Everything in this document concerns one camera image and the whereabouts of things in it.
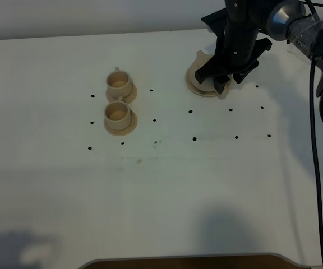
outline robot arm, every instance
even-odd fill
[[[305,16],[299,0],[225,0],[225,4],[225,9],[202,18],[218,39],[215,55],[195,73],[198,82],[213,78],[219,94],[231,75],[240,84],[259,65],[258,57],[271,49],[269,39],[256,40],[261,31],[276,41],[287,40],[316,61],[322,70],[316,96],[323,121],[323,21],[317,15]]]

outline table surface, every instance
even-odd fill
[[[215,41],[207,30],[0,41],[0,266],[253,253],[321,264],[310,64],[274,42],[226,99],[202,98],[184,77]],[[138,88],[125,137],[103,126],[116,66]],[[323,187],[318,111],[316,125]]]

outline white table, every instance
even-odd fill
[[[184,77],[215,41],[207,30],[0,41],[0,266],[253,253],[321,264],[310,65],[274,42],[225,100],[202,98]],[[115,66],[139,91],[126,137],[103,127]],[[323,187],[318,112],[316,124]]]

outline beige cup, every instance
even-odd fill
[[[121,101],[111,102],[104,110],[105,125],[109,130],[122,131],[132,123],[132,113],[129,106]]]
[[[119,70],[118,67],[107,77],[107,92],[112,98],[125,98],[132,93],[132,90],[132,78],[127,72]]]

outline white wall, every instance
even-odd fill
[[[224,0],[0,0],[0,39],[195,29],[224,7]]]

